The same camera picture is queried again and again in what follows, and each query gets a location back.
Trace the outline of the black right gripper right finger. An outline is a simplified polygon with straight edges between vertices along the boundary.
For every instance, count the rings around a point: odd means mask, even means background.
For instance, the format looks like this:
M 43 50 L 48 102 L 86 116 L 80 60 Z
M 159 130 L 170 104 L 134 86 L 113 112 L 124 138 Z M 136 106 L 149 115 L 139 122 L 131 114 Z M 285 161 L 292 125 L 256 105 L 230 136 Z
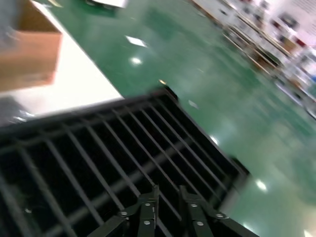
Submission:
M 255 237 L 252 231 L 214 209 L 200 196 L 179 187 L 179 209 L 184 237 Z

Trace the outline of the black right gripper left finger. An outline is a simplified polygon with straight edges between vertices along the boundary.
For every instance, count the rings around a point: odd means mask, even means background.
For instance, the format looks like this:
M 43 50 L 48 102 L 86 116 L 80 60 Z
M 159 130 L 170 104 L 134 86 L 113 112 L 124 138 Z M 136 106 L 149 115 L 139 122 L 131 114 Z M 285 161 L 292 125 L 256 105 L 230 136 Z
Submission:
M 90 237 L 153 237 L 158 221 L 159 187 L 141 194 L 137 202 L 118 212 L 102 226 L 89 234 Z

